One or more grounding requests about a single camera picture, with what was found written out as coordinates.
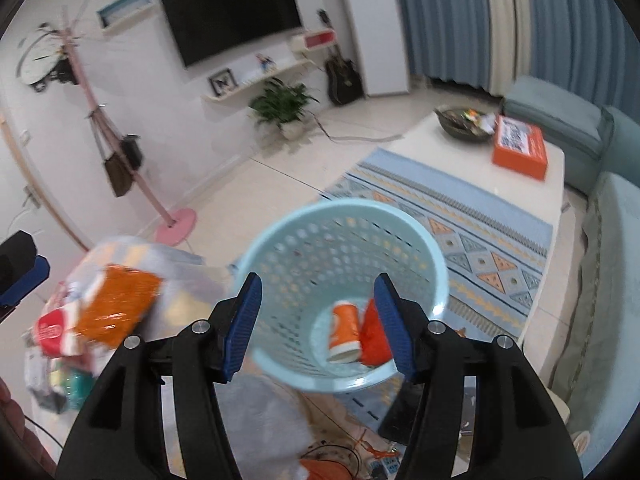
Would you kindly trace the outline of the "person's hand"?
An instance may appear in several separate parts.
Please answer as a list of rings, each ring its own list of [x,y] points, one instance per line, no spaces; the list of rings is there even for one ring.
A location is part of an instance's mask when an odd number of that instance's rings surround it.
[[[1,478],[53,479],[55,468],[37,435],[26,427],[20,404],[1,382]]]

